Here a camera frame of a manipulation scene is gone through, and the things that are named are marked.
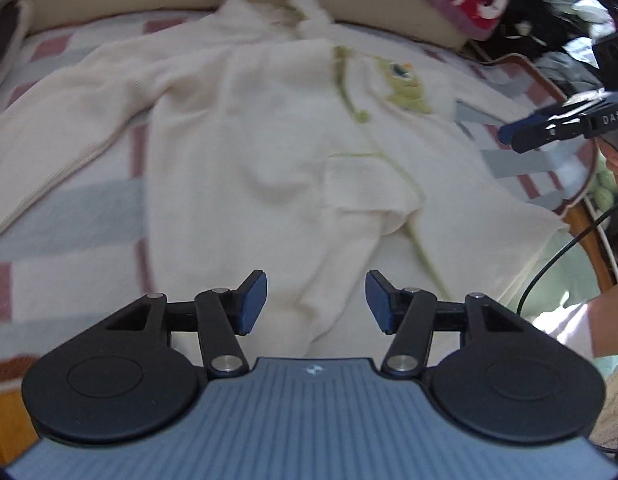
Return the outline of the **person's right hand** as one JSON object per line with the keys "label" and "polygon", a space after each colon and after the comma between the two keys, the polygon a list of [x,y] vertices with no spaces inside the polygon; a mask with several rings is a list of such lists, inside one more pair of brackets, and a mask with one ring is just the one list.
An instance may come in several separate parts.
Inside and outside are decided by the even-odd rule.
{"label": "person's right hand", "polygon": [[606,166],[612,171],[618,187],[618,153],[611,144],[601,138],[597,138],[598,148],[606,160]]}

